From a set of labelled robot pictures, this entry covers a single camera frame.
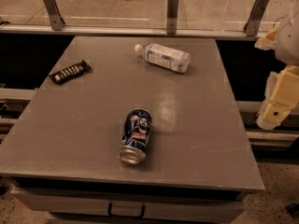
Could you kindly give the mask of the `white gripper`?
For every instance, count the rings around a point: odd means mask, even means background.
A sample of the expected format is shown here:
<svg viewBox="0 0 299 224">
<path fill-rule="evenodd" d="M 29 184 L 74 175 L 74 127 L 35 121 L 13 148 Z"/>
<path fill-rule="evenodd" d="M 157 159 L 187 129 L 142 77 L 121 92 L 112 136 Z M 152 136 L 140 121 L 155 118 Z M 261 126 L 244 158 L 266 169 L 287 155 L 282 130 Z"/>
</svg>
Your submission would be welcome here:
<svg viewBox="0 0 299 224">
<path fill-rule="evenodd" d="M 276 58 L 288 63 L 279 73 L 270 73 L 256 120 L 260 128 L 273 130 L 299 104 L 299 4 L 290 10 L 278 28 L 259 38 L 254 47 L 275 49 Z"/>
</svg>

